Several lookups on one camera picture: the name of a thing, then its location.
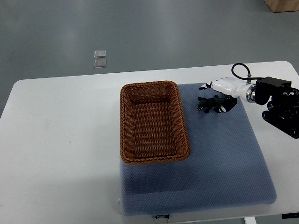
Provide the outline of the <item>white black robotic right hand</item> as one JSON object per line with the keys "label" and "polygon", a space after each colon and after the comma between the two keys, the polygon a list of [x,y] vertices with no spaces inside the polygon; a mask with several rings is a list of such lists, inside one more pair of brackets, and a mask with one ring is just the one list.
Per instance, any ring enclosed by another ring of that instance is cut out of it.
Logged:
{"label": "white black robotic right hand", "polygon": [[241,98],[249,103],[255,102],[256,85],[251,83],[250,80],[244,81],[237,78],[226,77],[205,83],[199,89],[206,90],[209,88],[223,94],[224,97],[227,98],[221,107],[223,113],[226,113],[234,108],[238,102],[238,98]]}

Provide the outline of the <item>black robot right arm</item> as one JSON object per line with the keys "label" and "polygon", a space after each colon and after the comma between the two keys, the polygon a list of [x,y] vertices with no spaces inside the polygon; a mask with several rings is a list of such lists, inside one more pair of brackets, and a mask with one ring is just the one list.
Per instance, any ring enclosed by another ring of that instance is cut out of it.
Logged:
{"label": "black robot right arm", "polygon": [[297,139],[299,137],[299,90],[292,82],[273,77],[258,79],[255,103],[267,105],[264,121]]}

